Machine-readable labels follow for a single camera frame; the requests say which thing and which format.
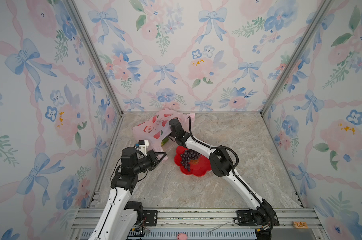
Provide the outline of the dark grape bunch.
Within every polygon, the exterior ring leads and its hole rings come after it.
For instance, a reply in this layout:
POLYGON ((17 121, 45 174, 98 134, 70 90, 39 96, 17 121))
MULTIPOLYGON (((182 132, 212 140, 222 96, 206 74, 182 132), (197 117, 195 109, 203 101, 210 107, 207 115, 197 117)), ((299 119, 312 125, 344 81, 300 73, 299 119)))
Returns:
POLYGON ((201 154, 194 150, 187 149, 181 154, 181 165, 188 171, 191 171, 191 167, 198 164, 201 154))

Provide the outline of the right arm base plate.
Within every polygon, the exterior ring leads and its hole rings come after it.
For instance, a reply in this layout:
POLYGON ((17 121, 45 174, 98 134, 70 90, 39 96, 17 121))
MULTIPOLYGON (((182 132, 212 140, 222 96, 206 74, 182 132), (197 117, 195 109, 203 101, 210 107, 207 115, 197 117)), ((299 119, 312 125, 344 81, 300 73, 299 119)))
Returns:
POLYGON ((271 211, 271 214, 268 214, 258 210, 237 210, 235 220, 242 227, 267 228, 270 224, 273 224, 274 227, 280 226, 275 211, 271 211))

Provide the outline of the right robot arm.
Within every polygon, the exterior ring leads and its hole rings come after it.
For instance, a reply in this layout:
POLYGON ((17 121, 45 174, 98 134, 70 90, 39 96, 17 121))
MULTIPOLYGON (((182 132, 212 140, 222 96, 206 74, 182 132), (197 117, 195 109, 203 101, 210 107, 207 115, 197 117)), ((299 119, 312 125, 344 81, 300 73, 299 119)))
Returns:
POLYGON ((280 225, 270 203, 257 194, 248 183, 240 176, 236 167, 239 163, 238 154, 226 146, 211 146, 192 135, 191 127, 186 132, 178 119, 170 120, 171 137, 181 147, 193 150, 209 159, 212 172, 219 178, 226 180, 244 199, 247 210, 236 212, 234 223, 246 227, 259 227, 260 232, 271 231, 280 225))

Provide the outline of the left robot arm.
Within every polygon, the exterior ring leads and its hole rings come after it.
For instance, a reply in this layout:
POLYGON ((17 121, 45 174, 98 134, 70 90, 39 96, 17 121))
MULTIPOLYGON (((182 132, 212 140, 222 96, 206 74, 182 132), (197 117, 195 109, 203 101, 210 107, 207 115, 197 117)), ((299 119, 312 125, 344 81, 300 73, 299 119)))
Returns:
POLYGON ((133 190, 139 174, 154 170, 166 156, 165 152, 144 153, 135 147, 122 150, 121 164, 111 180, 109 198, 91 240, 125 240, 131 229, 142 226, 143 205, 130 200, 133 190))

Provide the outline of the pink plastic bag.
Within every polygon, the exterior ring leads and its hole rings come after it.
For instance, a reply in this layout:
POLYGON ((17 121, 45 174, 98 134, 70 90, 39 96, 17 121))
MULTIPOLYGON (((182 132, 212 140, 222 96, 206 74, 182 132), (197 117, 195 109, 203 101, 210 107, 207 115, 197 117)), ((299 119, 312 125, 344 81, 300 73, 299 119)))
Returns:
POLYGON ((135 140, 149 141, 149 149, 155 152, 163 152, 162 141, 171 133, 169 121, 178 119, 185 131, 188 131, 188 118, 194 124, 195 114, 183 114, 170 109, 157 112, 152 118, 144 123, 133 127, 135 140))

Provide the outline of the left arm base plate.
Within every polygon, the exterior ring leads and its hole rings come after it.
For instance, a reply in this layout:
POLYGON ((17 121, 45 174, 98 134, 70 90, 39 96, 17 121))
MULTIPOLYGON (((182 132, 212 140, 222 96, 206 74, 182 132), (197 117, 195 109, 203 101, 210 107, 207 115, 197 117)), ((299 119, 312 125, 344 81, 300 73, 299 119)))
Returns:
POLYGON ((140 226, 144 227, 156 227, 158 222, 157 210, 143 210, 138 215, 138 221, 140 226))

